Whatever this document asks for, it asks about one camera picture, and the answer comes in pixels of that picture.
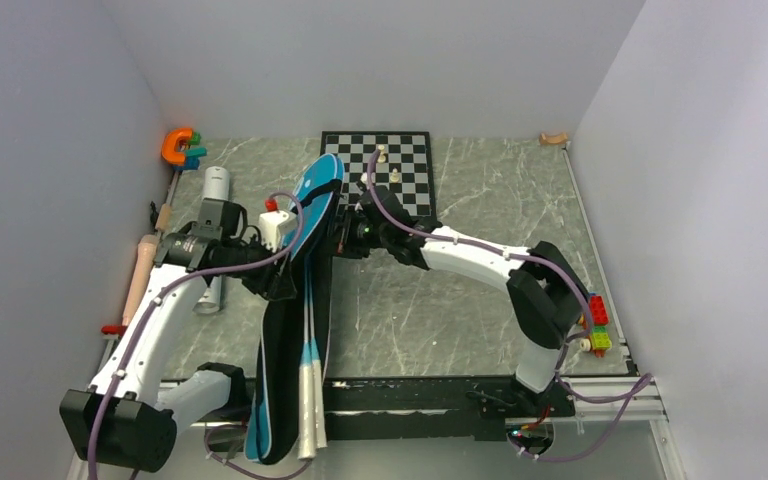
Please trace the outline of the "blue racket bag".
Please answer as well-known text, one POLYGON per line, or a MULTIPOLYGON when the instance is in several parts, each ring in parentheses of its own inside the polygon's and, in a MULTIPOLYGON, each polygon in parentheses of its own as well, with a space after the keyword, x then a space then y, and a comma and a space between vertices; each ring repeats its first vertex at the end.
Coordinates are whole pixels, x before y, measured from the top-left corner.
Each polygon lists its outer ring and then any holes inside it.
POLYGON ((317 245, 336 212, 344 165, 334 154, 323 154, 303 172, 293 196, 302 203, 302 224, 285 237, 291 245, 291 267, 297 296, 269 302, 261 323, 254 406, 246 434, 245 458, 274 465, 287 455, 298 458, 299 365, 303 346, 303 270, 308 258, 313 274, 314 315, 327 323, 326 305, 315 292, 317 245))

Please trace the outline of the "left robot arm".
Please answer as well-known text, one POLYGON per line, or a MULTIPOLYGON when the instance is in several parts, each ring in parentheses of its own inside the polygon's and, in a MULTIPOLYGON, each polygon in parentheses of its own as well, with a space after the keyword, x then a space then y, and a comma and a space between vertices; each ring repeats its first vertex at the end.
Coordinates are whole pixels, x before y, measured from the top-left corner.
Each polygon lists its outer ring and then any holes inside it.
POLYGON ((284 298, 294 249, 313 225, 302 202, 282 210, 267 199, 254 238, 242 237, 245 209, 206 199, 189 226, 166 234, 136 316, 88 387, 70 389, 59 412, 87 476, 100 465, 156 472, 169 459, 180 433, 211 413, 224 420, 251 407, 246 377, 239 367, 207 363, 184 383, 162 391, 163 368, 172 343, 199 298, 224 276, 236 277, 254 294, 284 298))

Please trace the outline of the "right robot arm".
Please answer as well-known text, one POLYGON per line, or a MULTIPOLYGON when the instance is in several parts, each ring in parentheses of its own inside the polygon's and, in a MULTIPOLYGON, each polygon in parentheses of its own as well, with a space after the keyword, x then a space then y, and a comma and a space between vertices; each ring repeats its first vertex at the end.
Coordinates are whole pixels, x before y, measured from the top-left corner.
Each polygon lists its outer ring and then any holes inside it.
POLYGON ((387 188, 375 186, 339 214, 330 243, 339 257, 363 259, 382 249, 398 263, 444 271, 507 294, 525 337, 508 396, 479 393, 485 402, 524 415, 550 408, 559 371, 583 320, 592 326, 590 295, 554 244, 512 247, 464 235, 440 221, 408 213, 387 188))

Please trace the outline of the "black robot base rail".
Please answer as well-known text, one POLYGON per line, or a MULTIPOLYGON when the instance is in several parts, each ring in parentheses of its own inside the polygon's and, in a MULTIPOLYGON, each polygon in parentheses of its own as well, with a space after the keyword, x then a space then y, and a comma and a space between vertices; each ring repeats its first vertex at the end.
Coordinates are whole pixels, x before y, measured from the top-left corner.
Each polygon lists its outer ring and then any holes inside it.
POLYGON ((330 441, 471 438, 503 441, 510 427, 572 418, 557 386, 539 400, 511 375, 328 378, 324 382, 330 441))

